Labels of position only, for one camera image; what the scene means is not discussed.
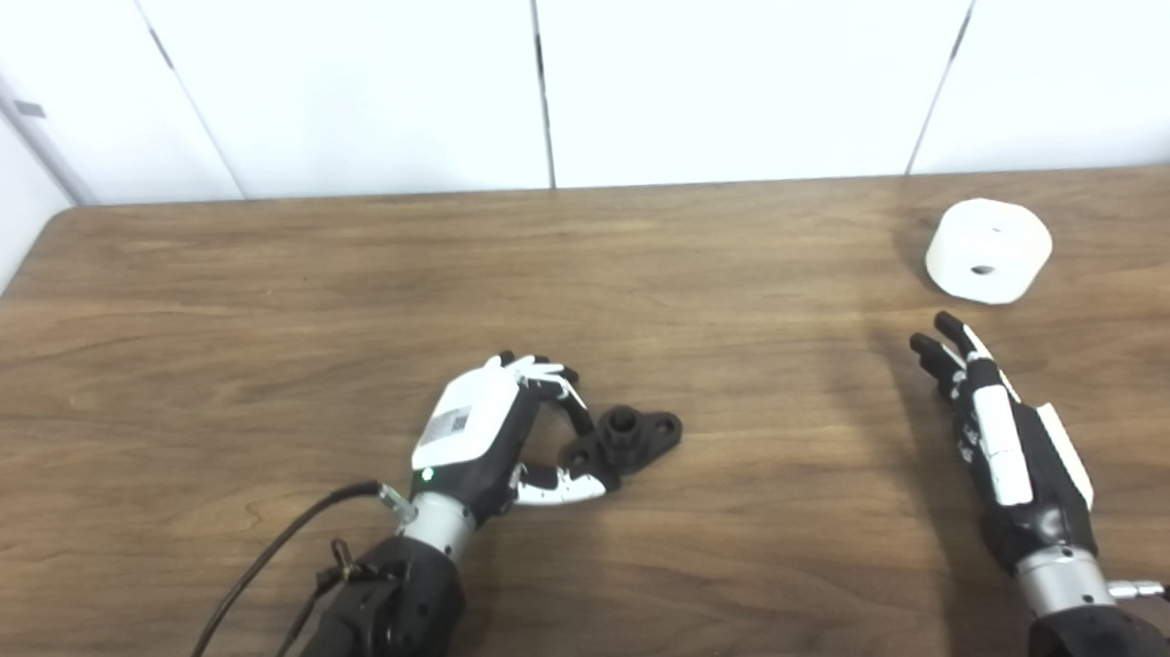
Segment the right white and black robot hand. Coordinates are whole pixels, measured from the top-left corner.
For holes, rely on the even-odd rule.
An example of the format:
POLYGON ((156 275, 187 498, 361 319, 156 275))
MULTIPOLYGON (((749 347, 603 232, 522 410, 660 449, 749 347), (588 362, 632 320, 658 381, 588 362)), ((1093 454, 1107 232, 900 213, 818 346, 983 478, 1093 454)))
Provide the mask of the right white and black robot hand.
POLYGON ((914 333, 918 366, 950 410, 952 438, 982 502, 980 537, 1002 570, 1049 549, 1096 554, 1090 475, 1055 404, 1028 404, 976 331, 940 311, 940 338, 914 333))

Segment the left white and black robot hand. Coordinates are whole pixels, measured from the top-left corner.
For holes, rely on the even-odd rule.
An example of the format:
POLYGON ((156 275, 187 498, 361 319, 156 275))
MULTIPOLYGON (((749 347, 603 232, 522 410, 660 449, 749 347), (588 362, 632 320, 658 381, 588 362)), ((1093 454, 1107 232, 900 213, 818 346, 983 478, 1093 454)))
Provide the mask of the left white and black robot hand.
POLYGON ((481 527, 515 504, 563 506, 619 490, 619 478, 610 473, 522 459, 544 407, 560 408, 578 438, 593 433, 593 416, 576 392, 578 382, 572 367, 548 357, 517 358, 510 351, 455 376, 413 449, 412 499, 446 497, 481 527))

